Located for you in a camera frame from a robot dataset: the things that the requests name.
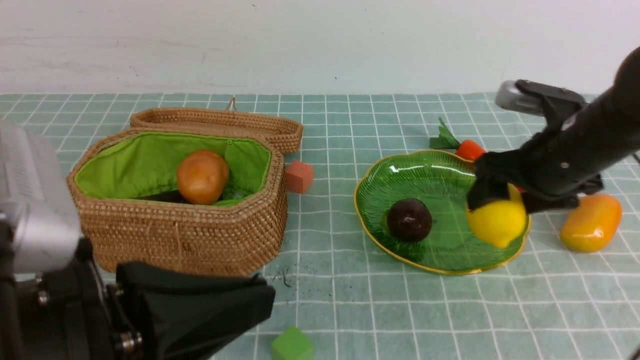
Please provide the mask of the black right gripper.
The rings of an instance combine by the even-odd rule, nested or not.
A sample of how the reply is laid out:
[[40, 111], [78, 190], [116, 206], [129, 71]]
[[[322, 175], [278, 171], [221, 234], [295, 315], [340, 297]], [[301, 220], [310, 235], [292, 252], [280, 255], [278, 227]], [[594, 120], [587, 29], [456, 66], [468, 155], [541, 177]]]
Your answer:
[[[522, 201], [526, 214], [573, 209], [579, 195], [604, 189], [601, 172], [606, 168], [606, 139], [599, 131], [546, 129], [522, 146]], [[475, 180], [466, 203], [475, 211], [497, 201], [509, 201], [509, 180], [514, 174], [515, 150], [486, 152], [474, 161]]]

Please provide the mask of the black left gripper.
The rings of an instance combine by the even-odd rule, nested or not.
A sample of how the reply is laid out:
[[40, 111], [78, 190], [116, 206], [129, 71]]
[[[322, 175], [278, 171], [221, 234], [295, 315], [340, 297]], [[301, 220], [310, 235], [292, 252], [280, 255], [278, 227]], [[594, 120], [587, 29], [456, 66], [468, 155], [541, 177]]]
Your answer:
[[16, 281], [13, 259], [3, 245], [3, 360], [207, 360], [269, 319], [276, 295], [259, 275], [190, 275], [130, 261], [116, 270], [119, 297], [98, 274], [89, 240], [66, 267], [34, 280]]

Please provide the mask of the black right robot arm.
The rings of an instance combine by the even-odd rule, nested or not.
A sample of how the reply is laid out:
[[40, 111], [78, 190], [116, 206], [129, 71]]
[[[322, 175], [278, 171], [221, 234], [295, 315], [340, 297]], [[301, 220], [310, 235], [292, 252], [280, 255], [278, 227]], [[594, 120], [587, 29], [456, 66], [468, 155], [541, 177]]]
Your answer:
[[609, 89], [586, 102], [566, 88], [506, 80], [494, 98], [507, 111], [540, 116], [545, 128], [518, 150], [528, 214], [578, 207], [579, 195], [604, 189], [602, 173], [639, 150], [640, 50], [620, 64]]

